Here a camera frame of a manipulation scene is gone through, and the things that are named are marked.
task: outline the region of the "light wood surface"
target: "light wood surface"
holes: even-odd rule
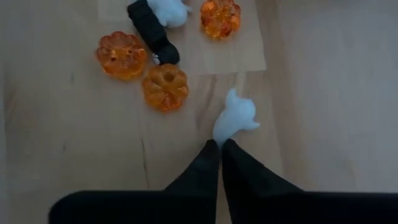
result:
[[[1,3],[0,223],[45,223],[76,190],[167,186],[232,87],[261,123],[235,140],[277,174],[309,190],[398,191],[397,1],[237,0],[242,29],[217,44],[187,1],[194,13],[169,36],[192,92],[170,114],[93,56],[101,36],[135,32],[126,2]],[[221,184],[217,223],[230,223]]]

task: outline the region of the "glass pumpkin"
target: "glass pumpkin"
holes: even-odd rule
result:
[[[135,35],[117,31],[101,38],[96,57],[108,75],[128,81],[141,76],[147,52]]]
[[[203,30],[216,39],[224,39],[241,27],[241,8],[233,0],[206,0],[200,15]]]
[[[146,103],[160,111],[179,108],[189,94],[187,75],[172,64],[151,68],[142,87]]]

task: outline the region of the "black object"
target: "black object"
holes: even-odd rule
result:
[[[176,65],[180,61],[177,48],[170,43],[166,31],[159,23],[146,0],[138,0],[127,7],[129,18],[150,50],[159,58],[160,64]]]
[[[71,194],[51,209],[50,224],[215,223],[218,168],[236,223],[398,223],[398,194],[305,192],[228,140],[210,140],[161,191]]]

